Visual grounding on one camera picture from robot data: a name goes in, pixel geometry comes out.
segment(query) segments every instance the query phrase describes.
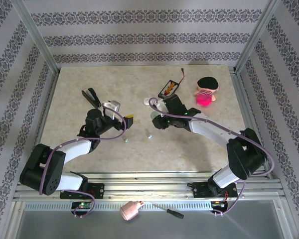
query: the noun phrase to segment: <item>plush doll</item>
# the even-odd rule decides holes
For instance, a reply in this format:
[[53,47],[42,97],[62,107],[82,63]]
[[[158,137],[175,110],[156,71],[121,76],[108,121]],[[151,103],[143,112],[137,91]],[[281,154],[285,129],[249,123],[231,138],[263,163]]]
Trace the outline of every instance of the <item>plush doll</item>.
[[203,77],[197,81],[198,91],[194,93],[199,106],[208,107],[215,101],[214,92],[218,91],[218,82],[213,77]]

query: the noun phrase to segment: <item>black hat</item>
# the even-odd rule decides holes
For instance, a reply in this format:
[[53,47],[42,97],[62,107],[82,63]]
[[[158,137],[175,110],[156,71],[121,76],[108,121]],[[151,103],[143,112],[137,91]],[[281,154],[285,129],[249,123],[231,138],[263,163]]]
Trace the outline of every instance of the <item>black hat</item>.
[[218,89],[218,82],[214,77],[203,77],[199,81],[197,81],[197,84],[200,88],[206,88],[211,90]]

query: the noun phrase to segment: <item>wall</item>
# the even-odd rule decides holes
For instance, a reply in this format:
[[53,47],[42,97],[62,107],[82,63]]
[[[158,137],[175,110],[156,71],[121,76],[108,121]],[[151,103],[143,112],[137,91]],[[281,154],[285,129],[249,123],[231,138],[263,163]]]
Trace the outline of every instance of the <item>wall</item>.
[[26,0],[59,66],[235,66],[269,0]]
[[52,74],[11,3],[0,0],[0,235],[42,121]]
[[280,3],[241,78],[299,230],[299,0]]

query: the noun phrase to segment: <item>white cable tray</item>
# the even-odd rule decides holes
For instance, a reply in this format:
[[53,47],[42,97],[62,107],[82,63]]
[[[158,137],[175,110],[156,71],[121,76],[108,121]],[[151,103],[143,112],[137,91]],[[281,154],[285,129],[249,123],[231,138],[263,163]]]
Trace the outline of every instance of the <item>white cable tray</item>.
[[[97,202],[94,211],[99,212],[117,212],[120,207],[127,202]],[[166,209],[173,209],[178,211],[210,211],[210,201],[168,201],[168,202],[145,202],[145,205],[139,211],[162,211],[162,209],[155,207],[152,203],[159,205]],[[71,209],[71,202],[27,202],[24,207],[25,212],[33,211],[69,211]]]

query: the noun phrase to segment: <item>screwdriver handle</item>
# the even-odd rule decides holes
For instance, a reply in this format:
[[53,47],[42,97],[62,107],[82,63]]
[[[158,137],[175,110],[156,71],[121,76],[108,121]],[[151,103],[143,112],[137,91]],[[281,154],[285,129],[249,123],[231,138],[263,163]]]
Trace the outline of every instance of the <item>screwdriver handle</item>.
[[182,213],[175,212],[175,211],[172,211],[172,210],[170,210],[170,209],[167,209],[167,213],[172,214],[172,215],[174,215],[175,217],[178,217],[178,218],[181,218],[181,219],[184,218],[184,215],[183,215]]

